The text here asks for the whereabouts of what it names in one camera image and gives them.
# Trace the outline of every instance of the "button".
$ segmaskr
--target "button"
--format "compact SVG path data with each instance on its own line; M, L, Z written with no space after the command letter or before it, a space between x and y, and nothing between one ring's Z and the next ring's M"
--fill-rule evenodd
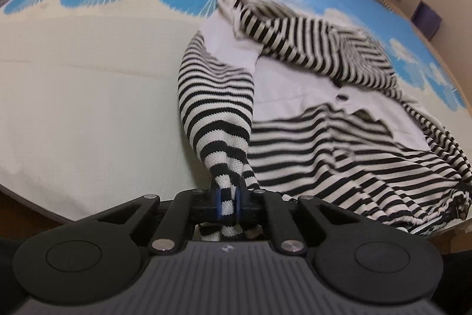
M346 101L349 100L349 97L346 94L337 94L336 99Z

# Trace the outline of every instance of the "metal screw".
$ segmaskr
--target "metal screw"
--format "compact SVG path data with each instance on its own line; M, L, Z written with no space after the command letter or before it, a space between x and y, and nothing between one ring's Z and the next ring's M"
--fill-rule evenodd
M170 239L156 239L153 241L152 246L158 251L170 251L176 246L176 244Z
M280 247L282 247L283 250L288 251L288 252L298 252L298 251L303 250L305 245L299 240L289 239L289 240L284 240L282 244L280 245Z

